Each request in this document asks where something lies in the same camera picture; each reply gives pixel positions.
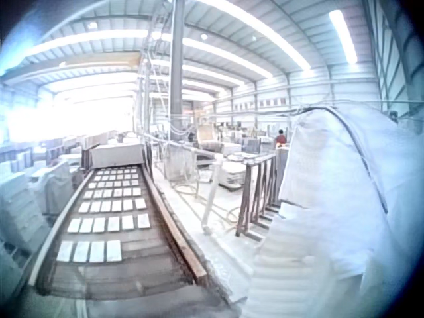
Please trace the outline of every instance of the white block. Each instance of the white block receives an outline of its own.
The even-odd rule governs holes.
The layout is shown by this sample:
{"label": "white block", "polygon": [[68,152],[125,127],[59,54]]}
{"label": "white block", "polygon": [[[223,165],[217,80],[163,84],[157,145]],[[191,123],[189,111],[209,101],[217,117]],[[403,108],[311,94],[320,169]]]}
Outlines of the white block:
{"label": "white block", "polygon": [[113,190],[113,197],[122,197],[122,189]]}
{"label": "white block", "polygon": [[107,242],[106,261],[120,262],[122,260],[121,242],[119,240],[110,240]]}
{"label": "white block", "polygon": [[69,223],[68,233],[78,233],[80,230],[81,218],[72,219],[71,223]]}
{"label": "white block", "polygon": [[93,233],[103,233],[105,231],[105,217],[96,217],[94,219]]}
{"label": "white block", "polygon": [[119,231],[119,217],[110,217],[107,220],[107,230],[109,232]]}
{"label": "white block", "polygon": [[94,199],[101,199],[102,195],[103,195],[103,190],[95,190],[93,198]]}
{"label": "white block", "polygon": [[79,207],[78,212],[87,213],[89,208],[90,208],[90,202],[83,202],[81,204],[81,207]]}
{"label": "white block", "polygon": [[103,263],[105,261],[105,242],[92,242],[90,250],[90,263]]}
{"label": "white block", "polygon": [[132,215],[126,215],[122,217],[122,230],[133,230],[134,219]]}
{"label": "white block", "polygon": [[105,191],[103,191],[103,197],[112,197],[112,190],[106,189]]}
{"label": "white block", "polygon": [[150,228],[150,221],[148,219],[148,214],[139,214],[137,215],[137,223],[139,229],[149,229]]}
{"label": "white block", "polygon": [[100,201],[92,202],[90,212],[91,213],[100,212],[100,205],[101,205]]}
{"label": "white block", "polygon": [[92,191],[86,191],[84,193],[84,199],[91,199],[93,197],[93,193]]}
{"label": "white block", "polygon": [[88,249],[90,248],[90,242],[78,242],[75,248],[74,259],[75,263],[87,262]]}
{"label": "white block", "polygon": [[135,199],[135,207],[137,210],[147,209],[146,201],[144,199]]}
{"label": "white block", "polygon": [[90,233],[91,228],[93,227],[93,218],[87,218],[82,220],[81,228],[79,229],[80,233]]}
{"label": "white block", "polygon": [[133,192],[131,191],[131,188],[130,187],[126,187],[125,189],[124,189],[124,197],[130,197],[131,195],[133,194]]}
{"label": "white block", "polygon": [[101,212],[110,212],[112,208],[112,201],[103,201],[101,203]]}
{"label": "white block", "polygon": [[62,241],[62,243],[60,243],[59,253],[58,257],[56,257],[56,260],[58,262],[69,262],[71,259],[73,245],[74,243],[68,240]]}
{"label": "white block", "polygon": [[132,200],[124,200],[124,211],[133,210],[133,201]]}
{"label": "white block", "polygon": [[112,212],[121,212],[122,211],[122,201],[114,201],[112,203]]}
{"label": "white block", "polygon": [[134,187],[132,189],[132,195],[135,197],[140,197],[141,196],[141,189],[139,187]]}

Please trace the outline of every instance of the wooden plank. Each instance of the wooden plank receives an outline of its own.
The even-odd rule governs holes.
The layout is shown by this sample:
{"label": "wooden plank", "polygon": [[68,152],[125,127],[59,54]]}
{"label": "wooden plank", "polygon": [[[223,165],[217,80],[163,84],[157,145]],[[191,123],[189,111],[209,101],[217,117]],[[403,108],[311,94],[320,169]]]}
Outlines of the wooden plank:
{"label": "wooden plank", "polygon": [[184,260],[188,264],[189,269],[192,271],[194,275],[194,280],[197,284],[201,286],[206,286],[207,284],[207,272],[200,260],[194,254],[193,250],[190,248],[189,244],[181,234],[180,230],[177,228],[175,221],[172,219],[168,209],[165,206],[165,203],[162,201],[156,186],[154,185],[152,178],[150,177],[147,169],[143,166],[142,169],[144,179],[147,183],[147,188],[149,190],[150,195],[152,196],[152,201],[159,210],[168,230],[171,232],[171,235],[180,250]]}
{"label": "wooden plank", "polygon": [[38,278],[38,274],[40,273],[41,267],[44,264],[44,261],[46,260],[46,255],[48,253],[48,250],[52,246],[52,243],[54,239],[56,238],[58,231],[62,228],[62,225],[65,221],[66,216],[68,213],[72,210],[72,207],[74,206],[74,203],[76,202],[78,196],[83,191],[84,187],[90,180],[91,176],[93,175],[94,170],[90,171],[88,173],[88,176],[82,181],[81,185],[78,187],[77,191],[75,191],[74,195],[69,200],[68,204],[66,204],[65,208],[60,213],[59,217],[57,218],[56,222],[54,223],[52,230],[50,233],[48,233],[47,239],[44,241],[44,244],[42,245],[40,249],[40,253],[38,254],[38,257],[36,259],[34,268],[32,269],[28,284],[30,286],[35,286],[36,281]]}

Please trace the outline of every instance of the worker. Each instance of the worker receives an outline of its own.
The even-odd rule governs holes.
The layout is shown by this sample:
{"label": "worker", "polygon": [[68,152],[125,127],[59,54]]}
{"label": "worker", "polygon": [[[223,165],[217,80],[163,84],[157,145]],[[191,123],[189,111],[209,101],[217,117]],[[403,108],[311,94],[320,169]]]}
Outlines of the worker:
{"label": "worker", "polygon": [[282,129],[280,129],[278,131],[278,136],[275,139],[275,143],[276,143],[276,148],[281,148],[284,144],[287,143],[287,139],[284,136],[284,131]]}

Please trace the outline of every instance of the industrial building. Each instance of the industrial building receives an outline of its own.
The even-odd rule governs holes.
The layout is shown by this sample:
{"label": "industrial building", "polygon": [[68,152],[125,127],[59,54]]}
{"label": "industrial building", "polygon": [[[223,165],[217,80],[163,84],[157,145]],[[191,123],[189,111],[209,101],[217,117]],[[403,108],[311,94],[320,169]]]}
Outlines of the industrial building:
{"label": "industrial building", "polygon": [[419,4],[21,2],[1,10],[5,316],[383,317],[407,295]]}

